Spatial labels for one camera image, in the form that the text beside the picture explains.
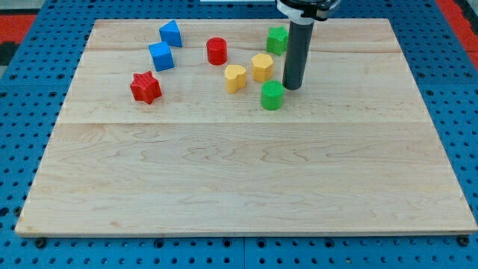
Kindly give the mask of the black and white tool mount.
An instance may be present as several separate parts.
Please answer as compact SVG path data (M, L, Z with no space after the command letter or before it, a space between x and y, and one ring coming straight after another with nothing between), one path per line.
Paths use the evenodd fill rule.
M279 12L299 25L326 21L340 4L341 0L276 0Z

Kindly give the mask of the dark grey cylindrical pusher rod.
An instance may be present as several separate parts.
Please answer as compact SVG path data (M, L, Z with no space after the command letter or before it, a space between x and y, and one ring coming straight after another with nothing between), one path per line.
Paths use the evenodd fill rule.
M302 86L314 22L302 25L291 21L283 69L282 84L288 90Z

